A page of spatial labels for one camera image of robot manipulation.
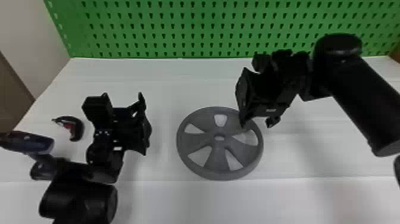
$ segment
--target black cylindrical motor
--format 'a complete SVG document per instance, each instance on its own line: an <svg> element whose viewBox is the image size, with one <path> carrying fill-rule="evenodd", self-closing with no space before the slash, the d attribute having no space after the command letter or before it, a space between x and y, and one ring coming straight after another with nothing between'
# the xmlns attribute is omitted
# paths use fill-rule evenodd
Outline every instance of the black cylindrical motor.
<svg viewBox="0 0 400 224"><path fill-rule="evenodd" d="M39 206L54 223L111 223L117 210L117 189L80 178L75 171L57 176Z"/></svg>
<svg viewBox="0 0 400 224"><path fill-rule="evenodd" d="M315 78L367 138L376 156L400 152L400 95L361 57L361 40L334 34L315 45Z"/></svg>

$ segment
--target wheel rim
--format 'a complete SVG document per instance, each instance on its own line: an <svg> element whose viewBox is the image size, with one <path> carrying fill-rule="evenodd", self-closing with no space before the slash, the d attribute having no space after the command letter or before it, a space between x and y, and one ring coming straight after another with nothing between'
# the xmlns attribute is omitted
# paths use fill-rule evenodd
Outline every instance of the wheel rim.
<svg viewBox="0 0 400 224"><path fill-rule="evenodd" d="M220 114L226 116L224 126L218 126L215 122L214 116ZM188 125L194 125L203 133L185 132ZM234 138L249 130L257 137L257 145L248 145ZM204 147L211 147L212 150L205 164L200 166L189 155ZM238 111L227 107L207 107L194 111L182 121L177 131L177 149L184 164L197 175L227 181L241 178L257 166L263 154L263 136L252 120L242 128ZM226 151L234 156L242 168L230 169Z"/></svg>

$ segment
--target wheel spoke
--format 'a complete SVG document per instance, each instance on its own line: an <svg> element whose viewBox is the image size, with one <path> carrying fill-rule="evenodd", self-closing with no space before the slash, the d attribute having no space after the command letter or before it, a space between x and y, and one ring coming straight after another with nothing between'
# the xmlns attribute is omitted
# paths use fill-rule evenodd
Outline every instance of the wheel spoke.
<svg viewBox="0 0 400 224"><path fill-rule="evenodd" d="M219 172L229 171L228 160L225 155L225 149L220 147L212 148L210 156L204 164L204 167L209 170L215 170Z"/></svg>
<svg viewBox="0 0 400 224"><path fill-rule="evenodd" d="M241 130L239 119L237 117L227 116L224 128L228 130Z"/></svg>
<svg viewBox="0 0 400 224"><path fill-rule="evenodd" d="M217 128L214 120L214 113L204 113L202 116L194 117L189 123L203 132L209 132Z"/></svg>
<svg viewBox="0 0 400 224"><path fill-rule="evenodd" d="M244 144L243 142L240 142L231 136L225 139L225 142L226 148L241 163L243 167L249 165L257 157L258 146L256 145Z"/></svg>
<svg viewBox="0 0 400 224"><path fill-rule="evenodd" d="M182 144L182 151L189 155L209 145L210 137L207 133L192 134L182 132Z"/></svg>

